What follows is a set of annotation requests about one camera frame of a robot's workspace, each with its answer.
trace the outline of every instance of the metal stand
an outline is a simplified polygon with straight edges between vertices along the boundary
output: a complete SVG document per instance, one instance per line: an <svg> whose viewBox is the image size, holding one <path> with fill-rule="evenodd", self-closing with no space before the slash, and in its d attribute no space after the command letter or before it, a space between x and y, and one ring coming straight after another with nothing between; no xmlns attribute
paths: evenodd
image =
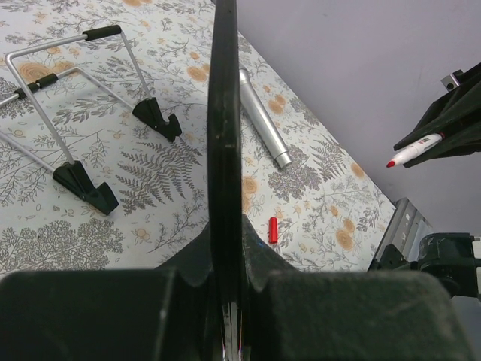
<svg viewBox="0 0 481 361"><path fill-rule="evenodd" d="M73 67L58 74L49 74L46 77L36 80L34 83L27 84L22 79L20 73L13 64L13 59L19 56L36 53L38 51L46 50L51 47L57 47L59 45L70 44L75 41L93 41L113 35L120 35L122 37L132 64L134 65L135 71L137 72L138 77L141 80L142 89L148 96L148 98L142 100L136 105L129 104L125 99L118 96L107 86L95 79L87 71L79 67ZM119 202L116 200L112 189L106 183L101 184L97 188L93 186L92 181L90 180L82 164L79 161L74 160L74 157L71 155L67 144L62 140L62 137L60 137L59 133L56 131L49 117L44 112L37 99L34 97L34 93L36 93L40 89L54 84L63 77L67 77L74 72L79 72L86 79L90 80L96 86L101 88L109 96L113 96L115 99L122 102L141 122L147 124L150 128L156 130L158 133L164 135L169 141L174 141L177 136L182 134L179 121L177 120L175 115L172 114L169 117L169 123L166 123L163 120L159 104L157 103L157 99L152 97L149 91L149 87L147 86L144 76L142 75L141 69L138 66L137 60L135 59L132 49L130 48L130 44L127 41L127 37L118 25L87 30L83 32L82 35L77 35L57 41L51 41L49 43L37 45L35 47L14 51L5 56L5 63L10 69L12 75L17 80L18 84L20 85L20 88L17 89L12 96L0 101L0 107L17 99L28 98L32 102L32 105L40 115L41 119L44 121L45 126L47 126L47 128L49 129L50 133L53 136L53 139L60 146L60 149L65 155L67 162L55 169L42 159L38 158L35 154L26 149L24 146L16 142L14 139L8 137L2 132L0 132L0 139L9 143L9 145L15 147L27 157L34 160L36 163L50 171L53 174L54 180L58 181L61 185L69 189L76 196L97 207L97 209L99 209L104 214L109 214L117 207L117 205L119 205Z"/></svg>

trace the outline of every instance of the wall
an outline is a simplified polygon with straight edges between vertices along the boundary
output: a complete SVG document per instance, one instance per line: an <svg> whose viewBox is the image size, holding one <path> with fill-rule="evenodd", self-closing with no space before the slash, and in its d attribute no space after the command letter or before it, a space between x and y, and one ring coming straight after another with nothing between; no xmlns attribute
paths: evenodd
<svg viewBox="0 0 481 361"><path fill-rule="evenodd" d="M407 196L440 231L481 234L481 155L386 169L446 92L440 79L481 62L479 0L238 0L238 14L247 40L388 197ZM479 338L481 307L455 304Z"/></svg>

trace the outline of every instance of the leaf pattern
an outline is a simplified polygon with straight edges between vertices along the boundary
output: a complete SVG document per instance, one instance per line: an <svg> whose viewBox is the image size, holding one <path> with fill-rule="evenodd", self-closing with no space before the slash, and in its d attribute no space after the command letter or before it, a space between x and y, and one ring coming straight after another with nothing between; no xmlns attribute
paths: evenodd
<svg viewBox="0 0 481 361"><path fill-rule="evenodd" d="M167 142L122 102L73 73L35 93L60 137L119 207L105 216L0 141L0 276L22 269L154 267L204 228L210 0L0 0L5 52L119 24L164 119L183 134ZM366 269L389 223L389 200L269 64L239 35L239 59L294 159L280 171L241 112L243 212L298 269ZM120 36L19 58L25 79L80 66L135 105L146 98ZM2 99L18 88L0 62ZM0 130L54 168L65 161L27 99L0 108Z"/></svg>

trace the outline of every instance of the table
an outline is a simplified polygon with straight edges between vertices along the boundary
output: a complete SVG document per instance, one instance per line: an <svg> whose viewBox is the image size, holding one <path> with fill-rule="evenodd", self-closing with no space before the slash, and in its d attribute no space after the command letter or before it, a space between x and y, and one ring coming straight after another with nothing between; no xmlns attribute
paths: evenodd
<svg viewBox="0 0 481 361"><path fill-rule="evenodd" d="M183 135L173 144L122 104L73 74L37 93L96 185L119 207L109 216L56 184L47 171L0 143L0 275L21 269L153 268L208 220L206 113L214 5L207 0L3 0L7 53L118 23L165 115ZM243 212L267 241L305 271L363 270L394 207L245 38L240 61L295 163L278 171L242 114ZM27 82L79 65L132 103L145 95L120 37L54 47L17 59ZM0 63L2 98L18 87ZM27 101L0 109L0 130L58 166L65 160Z"/></svg>

